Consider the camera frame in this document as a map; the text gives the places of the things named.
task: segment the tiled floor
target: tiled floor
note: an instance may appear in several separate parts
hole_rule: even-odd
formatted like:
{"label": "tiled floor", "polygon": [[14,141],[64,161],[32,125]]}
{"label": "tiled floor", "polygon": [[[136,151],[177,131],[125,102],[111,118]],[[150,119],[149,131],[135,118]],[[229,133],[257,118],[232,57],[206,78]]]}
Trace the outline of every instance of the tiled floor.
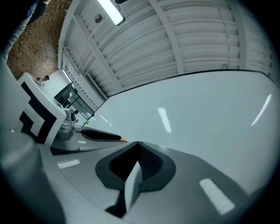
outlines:
{"label": "tiled floor", "polygon": [[71,2],[52,0],[47,11],[23,31],[10,51],[7,62],[16,78],[23,72],[44,77],[57,70],[58,41],[66,9]]}

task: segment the brown floor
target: brown floor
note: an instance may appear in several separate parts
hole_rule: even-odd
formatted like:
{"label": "brown floor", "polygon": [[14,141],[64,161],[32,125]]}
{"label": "brown floor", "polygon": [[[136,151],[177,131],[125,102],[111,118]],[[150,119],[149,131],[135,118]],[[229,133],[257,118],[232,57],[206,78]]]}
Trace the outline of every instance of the brown floor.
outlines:
{"label": "brown floor", "polygon": [[65,10],[71,2],[52,0],[46,12],[22,32],[7,62],[16,78],[24,72],[33,77],[44,77],[57,70],[58,41]]}

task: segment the jeans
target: jeans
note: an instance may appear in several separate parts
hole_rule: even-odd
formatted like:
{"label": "jeans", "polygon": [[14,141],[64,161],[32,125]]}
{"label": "jeans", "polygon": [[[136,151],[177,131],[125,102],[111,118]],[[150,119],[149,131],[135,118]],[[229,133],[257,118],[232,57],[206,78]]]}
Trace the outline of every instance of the jeans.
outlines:
{"label": "jeans", "polygon": [[6,62],[8,60],[10,50],[30,20],[38,0],[24,0],[22,2],[22,7],[20,7],[14,14],[16,18],[9,26],[7,32],[3,35],[3,41],[0,43],[0,53],[3,55]]}

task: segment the ceiling beam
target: ceiling beam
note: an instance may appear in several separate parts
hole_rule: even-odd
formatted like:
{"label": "ceiling beam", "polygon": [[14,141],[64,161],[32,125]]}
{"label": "ceiling beam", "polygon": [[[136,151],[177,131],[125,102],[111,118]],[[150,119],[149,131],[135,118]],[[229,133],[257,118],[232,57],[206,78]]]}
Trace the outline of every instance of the ceiling beam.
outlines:
{"label": "ceiling beam", "polygon": [[248,38],[246,35],[245,25],[241,16],[239,6],[234,0],[229,0],[228,4],[233,13],[235,23],[238,31],[239,38],[239,49],[240,49],[240,62],[239,69],[249,69],[249,49],[248,49]]}
{"label": "ceiling beam", "polygon": [[174,56],[175,56],[175,61],[177,64],[178,74],[179,75],[184,74],[182,55],[181,55],[181,51],[180,51],[180,48],[178,45],[177,38],[172,29],[172,26],[171,26],[170,22],[168,21],[166,15],[165,15],[164,11],[162,10],[161,6],[159,5],[159,3],[156,0],[149,0],[149,2],[152,5],[152,7],[154,8],[154,10],[156,11],[157,15],[159,16],[159,18],[165,28],[167,36],[170,40],[171,47],[173,49]]}
{"label": "ceiling beam", "polygon": [[109,78],[109,80],[112,82],[114,87],[117,89],[117,91],[124,91],[123,86],[119,82],[118,78],[116,77],[115,73],[113,72],[112,68],[110,67],[108,61],[104,57],[103,53],[101,52],[100,48],[98,47],[97,43],[95,42],[94,38],[91,36],[91,33],[89,32],[87,26],[85,25],[84,21],[82,20],[81,16],[79,14],[74,14],[73,19],[76,23],[76,25],[81,29],[82,33],[84,34],[85,38],[88,40],[88,44],[92,50],[92,52],[95,55],[95,58],[99,60],[103,70],[105,71],[105,74]]}

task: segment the white corrugated ceiling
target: white corrugated ceiling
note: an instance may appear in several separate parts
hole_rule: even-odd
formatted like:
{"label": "white corrugated ceiling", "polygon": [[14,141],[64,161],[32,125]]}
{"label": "white corrugated ceiling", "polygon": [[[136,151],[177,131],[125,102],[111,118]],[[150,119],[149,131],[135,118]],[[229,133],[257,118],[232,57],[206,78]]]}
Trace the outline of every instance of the white corrugated ceiling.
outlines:
{"label": "white corrugated ceiling", "polygon": [[203,70],[271,72],[266,33],[233,0],[128,0],[119,6],[126,21],[115,26],[97,0],[73,0],[59,41],[59,67],[71,63],[63,60],[67,48],[107,97]]}

